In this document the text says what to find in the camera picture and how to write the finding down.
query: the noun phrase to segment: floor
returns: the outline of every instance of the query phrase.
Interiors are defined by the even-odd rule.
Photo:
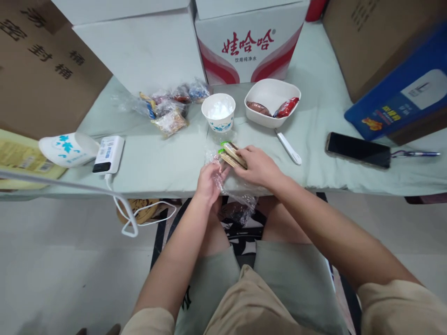
[[[379,238],[447,302],[447,204],[327,193],[330,204]],[[156,225],[120,234],[113,202],[0,202],[3,334],[103,335],[125,324],[150,268]]]

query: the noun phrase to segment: white plastic knife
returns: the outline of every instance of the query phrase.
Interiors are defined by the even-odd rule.
[[[290,145],[289,141],[284,137],[283,133],[279,132],[276,128],[275,133],[276,136],[278,136],[279,141],[283,144],[283,147],[289,154],[290,158],[292,158],[292,161],[296,165],[301,165],[302,162],[301,157],[295,152],[295,150],[293,150],[292,146]]]

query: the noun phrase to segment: person's left hand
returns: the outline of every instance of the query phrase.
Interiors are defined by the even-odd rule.
[[[212,205],[220,195],[220,187],[216,185],[215,180],[221,185],[224,183],[230,172],[230,167],[222,170],[219,163],[209,163],[200,170],[199,180],[197,181],[197,191],[194,195],[205,201],[207,205]]]

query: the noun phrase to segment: blue packaging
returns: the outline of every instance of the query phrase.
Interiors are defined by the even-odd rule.
[[[447,105],[447,23],[345,113],[372,141]]]

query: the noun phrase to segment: white cardboard box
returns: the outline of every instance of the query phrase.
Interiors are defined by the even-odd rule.
[[[201,20],[197,39],[211,85],[284,79],[309,0]]]
[[[191,5],[73,30],[132,94],[205,79]]]
[[[200,19],[206,20],[297,1],[299,0],[196,0],[196,6]]]
[[[74,25],[186,8],[190,0],[52,0]]]

